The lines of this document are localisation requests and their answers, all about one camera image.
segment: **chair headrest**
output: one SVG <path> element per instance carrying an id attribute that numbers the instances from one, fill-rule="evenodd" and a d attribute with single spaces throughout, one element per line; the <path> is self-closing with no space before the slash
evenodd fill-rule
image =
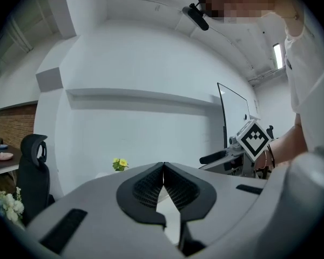
<path id="1" fill-rule="evenodd" d="M 37 153 L 39 145 L 47 138 L 46 135 L 40 134 L 30 134 L 24 137 L 21 142 L 21 151 L 27 161 L 30 161 L 32 164 L 39 166 L 37 159 Z"/>

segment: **white shirt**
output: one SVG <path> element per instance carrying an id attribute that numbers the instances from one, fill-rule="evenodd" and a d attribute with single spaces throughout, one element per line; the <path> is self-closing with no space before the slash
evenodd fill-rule
<path id="1" fill-rule="evenodd" d="M 300 114 L 309 151 L 324 146 L 324 46 L 305 25 L 298 37 L 286 30 L 286 71 L 292 109 Z"/>

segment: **ceiling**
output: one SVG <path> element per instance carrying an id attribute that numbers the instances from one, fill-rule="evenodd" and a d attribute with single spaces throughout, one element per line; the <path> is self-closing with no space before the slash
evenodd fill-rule
<path id="1" fill-rule="evenodd" d="M 197 0 L 107 0 L 107 19 L 140 21 L 185 34 L 217 52 L 252 85 L 281 73 L 276 72 L 273 45 L 281 43 L 284 53 L 286 35 L 277 16 L 268 15 L 252 24 L 223 24 L 205 17 L 210 29 L 202 31 L 181 12 L 191 3 Z M 0 71 L 58 31 L 48 0 L 24 0 L 11 17 L 0 34 Z M 23 43 L 14 34 L 17 30 Z"/>

